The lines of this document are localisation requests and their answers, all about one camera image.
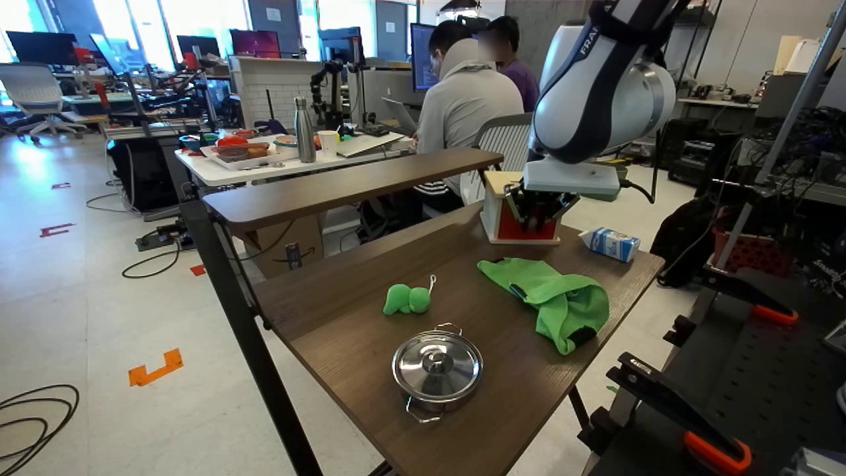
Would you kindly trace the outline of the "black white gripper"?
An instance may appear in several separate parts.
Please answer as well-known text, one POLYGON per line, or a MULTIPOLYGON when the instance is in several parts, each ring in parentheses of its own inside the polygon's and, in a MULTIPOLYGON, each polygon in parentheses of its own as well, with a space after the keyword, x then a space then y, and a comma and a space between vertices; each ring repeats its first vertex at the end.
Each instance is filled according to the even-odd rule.
POLYGON ((612 202, 620 180, 619 172, 604 163, 540 159, 524 167, 521 188, 530 194, 548 215, 561 219, 581 196, 612 202))

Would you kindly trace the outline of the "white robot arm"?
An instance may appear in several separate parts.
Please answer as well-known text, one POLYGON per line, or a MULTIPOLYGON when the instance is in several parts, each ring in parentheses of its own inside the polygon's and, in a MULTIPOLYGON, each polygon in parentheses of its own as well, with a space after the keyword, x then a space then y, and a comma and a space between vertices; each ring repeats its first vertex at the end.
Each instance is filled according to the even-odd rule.
POLYGON ((656 132, 673 110, 664 48, 689 0, 592 0, 579 36, 548 48, 521 180, 504 204, 521 231, 555 225, 581 196, 616 199, 620 175, 596 163, 656 132))

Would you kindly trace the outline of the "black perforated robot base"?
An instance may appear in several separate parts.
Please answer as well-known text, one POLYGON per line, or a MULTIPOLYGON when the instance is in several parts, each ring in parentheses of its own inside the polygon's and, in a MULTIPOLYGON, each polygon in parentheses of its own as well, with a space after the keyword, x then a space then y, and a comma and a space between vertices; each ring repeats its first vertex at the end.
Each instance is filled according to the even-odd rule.
MULTIPOLYGON (((844 352, 830 334, 846 303, 801 285, 768 280, 796 313, 793 329, 747 315, 750 303, 704 291, 681 342, 656 368, 722 432, 752 450, 744 476, 846 476, 844 352)), ((611 433, 588 476, 713 476, 681 446, 681 428, 619 387, 604 413, 611 433)))

